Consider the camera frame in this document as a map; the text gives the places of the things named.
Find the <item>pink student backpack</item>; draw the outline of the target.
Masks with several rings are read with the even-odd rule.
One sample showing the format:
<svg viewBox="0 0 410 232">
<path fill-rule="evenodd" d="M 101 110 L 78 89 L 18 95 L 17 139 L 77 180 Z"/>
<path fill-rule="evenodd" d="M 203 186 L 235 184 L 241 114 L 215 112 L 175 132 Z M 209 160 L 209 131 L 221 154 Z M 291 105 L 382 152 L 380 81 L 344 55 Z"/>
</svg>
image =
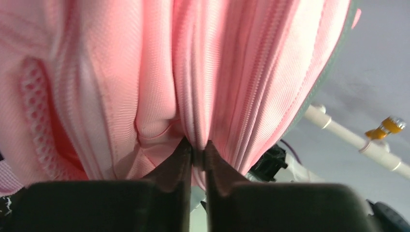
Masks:
<svg viewBox="0 0 410 232">
<path fill-rule="evenodd" d="M 183 137 L 245 174 L 360 14 L 352 0 L 1 1 L 1 196 L 140 178 Z"/>
</svg>

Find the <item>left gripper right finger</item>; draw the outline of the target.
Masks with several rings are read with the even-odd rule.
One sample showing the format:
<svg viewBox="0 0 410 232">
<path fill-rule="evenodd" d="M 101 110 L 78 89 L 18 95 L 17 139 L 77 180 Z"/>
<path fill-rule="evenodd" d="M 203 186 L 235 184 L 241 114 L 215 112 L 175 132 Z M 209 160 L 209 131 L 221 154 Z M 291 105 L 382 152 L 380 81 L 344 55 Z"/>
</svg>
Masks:
<svg viewBox="0 0 410 232">
<path fill-rule="evenodd" d="M 348 186 L 251 182 L 209 141 L 204 149 L 211 232 L 376 232 Z"/>
</svg>

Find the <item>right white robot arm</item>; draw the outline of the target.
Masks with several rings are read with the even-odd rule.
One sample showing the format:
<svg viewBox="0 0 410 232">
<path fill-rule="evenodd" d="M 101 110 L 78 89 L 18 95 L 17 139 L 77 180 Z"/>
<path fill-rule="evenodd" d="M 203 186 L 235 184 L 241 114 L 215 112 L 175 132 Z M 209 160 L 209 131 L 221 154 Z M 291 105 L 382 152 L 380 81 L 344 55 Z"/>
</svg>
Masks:
<svg viewBox="0 0 410 232">
<path fill-rule="evenodd" d="M 267 150 L 245 178 L 254 182 L 324 182 L 278 145 Z"/>
</svg>

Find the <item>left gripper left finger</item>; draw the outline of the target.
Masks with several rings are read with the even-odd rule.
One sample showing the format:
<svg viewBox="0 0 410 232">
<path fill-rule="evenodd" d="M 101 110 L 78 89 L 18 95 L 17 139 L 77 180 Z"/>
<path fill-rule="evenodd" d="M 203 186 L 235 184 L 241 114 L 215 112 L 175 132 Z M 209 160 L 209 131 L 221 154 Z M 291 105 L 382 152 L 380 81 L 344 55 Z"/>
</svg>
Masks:
<svg viewBox="0 0 410 232">
<path fill-rule="evenodd" d="M 30 186 L 9 221 L 12 232 L 187 232 L 191 145 L 138 180 L 60 181 Z"/>
</svg>

